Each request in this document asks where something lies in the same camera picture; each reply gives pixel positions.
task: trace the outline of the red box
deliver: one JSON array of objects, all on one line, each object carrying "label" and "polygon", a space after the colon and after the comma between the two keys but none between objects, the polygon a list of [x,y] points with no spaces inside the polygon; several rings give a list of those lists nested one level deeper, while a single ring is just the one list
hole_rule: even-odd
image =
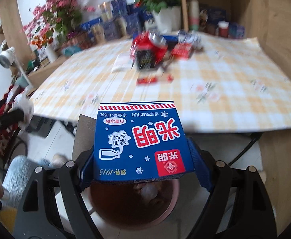
[{"label": "red box", "polygon": [[175,57],[189,59],[193,53],[194,49],[192,44],[176,44],[174,49],[171,51],[171,54]]},{"label": "red box", "polygon": [[159,177],[185,172],[185,167],[178,149],[155,152],[155,162]]}]

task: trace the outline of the yellow plaid tablecloth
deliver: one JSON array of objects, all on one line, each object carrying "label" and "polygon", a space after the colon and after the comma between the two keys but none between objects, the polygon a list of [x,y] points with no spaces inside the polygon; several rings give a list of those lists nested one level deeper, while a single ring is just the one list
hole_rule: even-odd
[{"label": "yellow plaid tablecloth", "polygon": [[174,101],[185,131],[253,132],[291,128],[291,81],[256,38],[202,34],[204,51],[169,66],[174,81],[136,85],[138,71],[111,72],[131,40],[73,55],[34,93],[35,115],[78,121],[99,103]]}]

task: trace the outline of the white desk lamp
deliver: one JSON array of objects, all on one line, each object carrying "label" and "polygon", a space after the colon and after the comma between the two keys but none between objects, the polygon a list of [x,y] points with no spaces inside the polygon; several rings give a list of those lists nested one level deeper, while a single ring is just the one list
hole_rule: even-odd
[{"label": "white desk lamp", "polygon": [[21,72],[22,76],[24,76],[25,80],[27,81],[29,88],[32,88],[33,85],[31,84],[30,80],[28,79],[25,71],[22,68],[21,63],[18,61],[16,55],[15,55],[15,48],[10,47],[9,49],[2,51],[0,54],[0,64],[4,68],[10,68],[11,65],[15,62],[17,69]]}]

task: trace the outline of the metal screw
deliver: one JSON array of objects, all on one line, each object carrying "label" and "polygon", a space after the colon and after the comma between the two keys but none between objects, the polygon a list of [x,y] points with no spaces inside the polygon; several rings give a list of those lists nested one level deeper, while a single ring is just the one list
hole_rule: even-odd
[{"label": "metal screw", "polygon": [[73,167],[75,165],[75,162],[74,161],[68,161],[67,163],[66,163],[66,166],[68,167],[68,168],[71,168],[71,167]]},{"label": "metal screw", "polygon": [[249,170],[250,172],[256,172],[256,171],[257,171],[257,169],[256,169],[254,166],[250,166],[250,167],[248,167],[248,170]]},{"label": "metal screw", "polygon": [[37,166],[37,167],[35,168],[35,172],[36,172],[36,173],[40,173],[42,170],[43,170],[43,168],[42,168],[41,166]]},{"label": "metal screw", "polygon": [[224,163],[223,161],[217,161],[217,162],[216,162],[216,165],[217,165],[218,167],[223,168],[223,167],[225,166],[225,163]]}]

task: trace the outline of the red chinese characters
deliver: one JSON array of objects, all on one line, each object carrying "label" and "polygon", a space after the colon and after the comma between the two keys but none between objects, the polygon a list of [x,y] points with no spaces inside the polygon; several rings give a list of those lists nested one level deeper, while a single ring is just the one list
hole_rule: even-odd
[{"label": "red chinese characters", "polygon": [[[175,120],[170,118],[167,123],[159,121],[154,123],[155,129],[158,134],[162,136],[163,141],[174,140],[181,134],[178,132],[178,126],[173,126]],[[135,126],[132,128],[133,137],[138,148],[148,147],[150,145],[156,145],[160,142],[158,134],[154,128],[148,128],[147,125],[142,127]]]},{"label": "red chinese characters", "polygon": [[180,137],[181,134],[178,132],[178,126],[172,126],[174,123],[174,119],[170,118],[167,123],[164,121],[159,121],[154,124],[156,130],[160,136],[162,136],[163,141],[167,141],[168,139],[174,140],[176,137]]},{"label": "red chinese characters", "polygon": [[142,127],[136,126],[132,128],[133,137],[138,148],[156,145],[160,142],[159,137],[154,128],[148,128],[147,125]]},{"label": "red chinese characters", "polygon": [[186,171],[178,149],[158,151],[155,152],[154,156],[160,177]]}]

